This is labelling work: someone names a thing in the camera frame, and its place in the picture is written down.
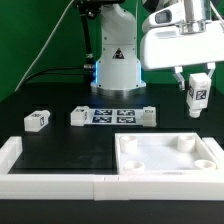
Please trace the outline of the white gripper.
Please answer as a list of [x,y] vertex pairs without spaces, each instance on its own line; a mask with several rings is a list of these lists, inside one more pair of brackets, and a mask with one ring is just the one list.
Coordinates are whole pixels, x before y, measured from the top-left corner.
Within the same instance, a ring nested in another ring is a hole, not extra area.
[[209,22],[205,32],[181,35],[173,22],[158,24],[156,15],[149,15],[142,24],[142,68],[148,71],[175,67],[173,76],[181,91],[185,90],[181,66],[207,63],[206,74],[212,78],[215,62],[224,61],[224,20]]

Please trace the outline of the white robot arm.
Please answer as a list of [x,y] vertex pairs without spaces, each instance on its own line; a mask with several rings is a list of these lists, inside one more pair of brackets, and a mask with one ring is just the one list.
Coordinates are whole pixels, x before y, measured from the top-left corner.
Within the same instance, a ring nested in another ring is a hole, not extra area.
[[181,89],[185,66],[205,64],[210,72],[224,61],[224,18],[216,20],[210,0],[142,0],[150,13],[137,39],[135,17],[117,4],[101,7],[102,53],[94,92],[127,96],[145,88],[143,70],[172,68]]

